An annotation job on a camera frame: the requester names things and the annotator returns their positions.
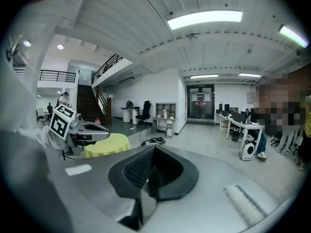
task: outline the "desk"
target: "desk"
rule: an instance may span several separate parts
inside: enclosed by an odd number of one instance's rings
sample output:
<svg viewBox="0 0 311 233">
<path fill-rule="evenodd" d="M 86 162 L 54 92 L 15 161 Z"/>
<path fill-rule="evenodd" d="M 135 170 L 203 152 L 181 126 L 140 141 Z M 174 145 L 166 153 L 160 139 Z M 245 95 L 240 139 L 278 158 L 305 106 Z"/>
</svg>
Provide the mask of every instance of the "desk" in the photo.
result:
<svg viewBox="0 0 311 233">
<path fill-rule="evenodd" d="M 132 112 L 133 124 L 138 124 L 138 119 L 136 118 L 136 116 L 138 116 L 139 109 L 126 109 L 126 108 L 121 109 L 123 110 L 123 122 L 131 121 L 131 112 Z"/>
<path fill-rule="evenodd" d="M 244 142 L 246 141 L 247 132 L 249 130 L 259 130 L 257 143 L 256 143 L 256 146 L 255 146 L 255 149 L 254 149 L 254 154 L 256 154 L 257 148 L 258 148 L 258 145 L 259 145 L 259 141 L 260 141 L 260 137 L 261 137 L 261 133 L 262 133 L 262 130 L 264 129 L 264 126 L 263 125 L 242 124 L 240 122 L 237 122 L 237 121 L 233 120 L 232 118 L 227 118 L 227 120 L 229 121 L 229 124 L 228 124 L 228 130 L 227 130 L 226 139 L 229 139 L 229 131 L 230 131 L 231 123 L 233 123 L 233 124 L 235 124 L 235 125 L 240 127 L 239 133 L 241 133 L 241 129 L 244 128 L 244 136 L 243 136 L 243 141 L 242 141 L 242 144 L 241 144 L 241 147 L 240 147 L 240 152 L 242 151 Z"/>
<path fill-rule="evenodd" d="M 175 122 L 177 118 L 163 118 L 163 117 L 152 117 L 152 128 L 151 133 L 156 130 L 166 131 L 166 136 L 173 137 L 175 134 Z M 158 125 L 158 122 L 165 122 L 166 125 Z"/>
<path fill-rule="evenodd" d="M 111 133 L 106 140 L 97 141 L 94 145 L 90 144 L 85 146 L 83 158 L 109 155 L 130 149 L 131 145 L 127 136 L 118 133 Z"/>
</svg>

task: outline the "yellow cloth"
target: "yellow cloth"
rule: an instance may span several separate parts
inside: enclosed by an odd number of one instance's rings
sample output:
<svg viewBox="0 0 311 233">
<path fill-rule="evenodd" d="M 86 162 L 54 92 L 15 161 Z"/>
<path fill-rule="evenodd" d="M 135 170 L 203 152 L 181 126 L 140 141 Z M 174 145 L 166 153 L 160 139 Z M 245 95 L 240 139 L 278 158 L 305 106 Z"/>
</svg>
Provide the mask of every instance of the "yellow cloth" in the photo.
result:
<svg viewBox="0 0 311 233">
<path fill-rule="evenodd" d="M 94 145 L 85 146 L 83 157 L 98 157 L 130 149 L 131 145 L 127 136 L 123 134 L 111 133 L 106 140 L 98 141 Z"/>
<path fill-rule="evenodd" d="M 306 124 L 305 124 L 305 132 L 307 137 L 311 137 L 311 102 L 310 98 L 306 98 Z"/>
</svg>

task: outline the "floor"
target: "floor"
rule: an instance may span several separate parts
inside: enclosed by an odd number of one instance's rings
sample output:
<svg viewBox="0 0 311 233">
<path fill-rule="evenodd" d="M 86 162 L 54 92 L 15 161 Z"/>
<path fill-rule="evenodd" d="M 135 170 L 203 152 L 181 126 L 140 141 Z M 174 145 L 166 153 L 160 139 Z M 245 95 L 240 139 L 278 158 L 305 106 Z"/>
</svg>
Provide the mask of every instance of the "floor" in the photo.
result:
<svg viewBox="0 0 311 233">
<path fill-rule="evenodd" d="M 111 120 L 111 125 L 103 125 L 110 131 L 110 133 L 120 133 L 126 136 L 130 136 L 139 133 L 140 131 L 151 128 L 151 125 L 149 124 L 147 124 L 147 127 L 145 127 L 145 123 L 138 123 L 137 125 L 133 125 L 132 122 L 123 122 L 123 119 L 119 117 L 112 117 Z"/>
<path fill-rule="evenodd" d="M 180 148 L 209 157 L 214 157 L 232 165 L 244 175 L 264 188 L 279 204 L 294 196 L 302 184 L 304 172 L 294 165 L 294 155 L 287 153 L 282 156 L 270 146 L 271 138 L 267 139 L 265 162 L 255 156 L 251 161 L 239 159 L 239 149 L 242 143 L 225 138 L 226 132 L 218 126 L 186 124 L 180 134 L 173 138 L 165 138 L 163 133 L 145 135 L 144 137 L 163 136 L 166 146 Z M 137 138 L 129 138 L 131 146 L 140 146 Z"/>
</svg>

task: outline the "black railing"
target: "black railing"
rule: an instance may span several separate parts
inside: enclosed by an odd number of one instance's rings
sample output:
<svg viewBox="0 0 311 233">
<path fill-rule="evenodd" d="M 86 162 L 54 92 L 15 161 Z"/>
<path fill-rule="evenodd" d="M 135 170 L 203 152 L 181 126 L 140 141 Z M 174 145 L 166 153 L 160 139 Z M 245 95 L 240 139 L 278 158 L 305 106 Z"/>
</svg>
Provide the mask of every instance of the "black railing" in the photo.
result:
<svg viewBox="0 0 311 233">
<path fill-rule="evenodd" d="M 25 68 L 24 67 L 13 67 L 13 68 L 14 68 L 14 72 L 18 76 L 19 80 L 23 81 Z"/>
<path fill-rule="evenodd" d="M 104 113 L 105 115 L 107 115 L 107 114 L 108 114 L 107 101 L 106 101 L 106 99 L 103 97 L 103 95 L 102 95 L 102 93 L 101 93 L 100 90 L 98 91 L 98 99 L 99 99 L 99 101 L 101 102 L 101 104 L 102 104 L 102 106 L 103 106 L 103 113 Z"/>
<path fill-rule="evenodd" d="M 123 57 L 120 55 L 117 55 L 116 53 L 106 61 L 105 64 L 101 66 L 101 68 L 98 69 L 97 72 L 94 73 L 92 77 L 92 83 L 94 83 L 100 76 L 102 76 L 105 72 L 107 72 L 111 67 L 113 67 L 116 63 L 118 63 L 120 60 L 122 60 Z"/>
<path fill-rule="evenodd" d="M 53 70 L 40 70 L 39 79 L 40 81 L 63 81 L 74 83 L 76 74 L 74 72 L 62 72 Z"/>
<path fill-rule="evenodd" d="M 23 81 L 25 68 L 14 67 L 14 71 L 18 78 Z M 63 81 L 74 83 L 76 74 L 73 72 L 62 72 L 53 70 L 40 70 L 38 80 L 39 81 Z"/>
</svg>

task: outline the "recessed light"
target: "recessed light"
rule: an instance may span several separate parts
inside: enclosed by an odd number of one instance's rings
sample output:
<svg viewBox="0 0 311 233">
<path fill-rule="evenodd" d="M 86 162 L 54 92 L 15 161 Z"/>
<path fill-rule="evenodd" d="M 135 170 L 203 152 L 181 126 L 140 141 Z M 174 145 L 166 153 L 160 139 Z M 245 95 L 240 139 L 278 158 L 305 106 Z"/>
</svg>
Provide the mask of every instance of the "recessed light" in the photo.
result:
<svg viewBox="0 0 311 233">
<path fill-rule="evenodd" d="M 255 78 L 260 78 L 261 77 L 261 75 L 247 74 L 247 73 L 240 73 L 239 76 L 248 76 L 248 77 L 255 77 Z"/>
<path fill-rule="evenodd" d="M 25 40 L 25 41 L 24 41 L 24 45 L 27 46 L 27 47 L 30 47 L 30 46 L 31 46 L 31 43 L 30 43 L 30 41 Z"/>
<path fill-rule="evenodd" d="M 192 24 L 212 21 L 241 22 L 243 12 L 233 10 L 203 11 L 168 20 L 172 30 Z"/>
<path fill-rule="evenodd" d="M 214 77 L 218 77 L 218 74 L 208 74 L 208 75 L 190 76 L 191 79 L 198 79 L 198 78 L 214 78 Z"/>
<path fill-rule="evenodd" d="M 295 33 L 294 31 L 290 30 L 289 28 L 285 27 L 284 25 L 281 25 L 279 29 L 280 34 L 290 38 L 294 42 L 298 43 L 300 46 L 306 48 L 309 44 L 304 38 L 302 38 L 300 35 Z"/>
</svg>

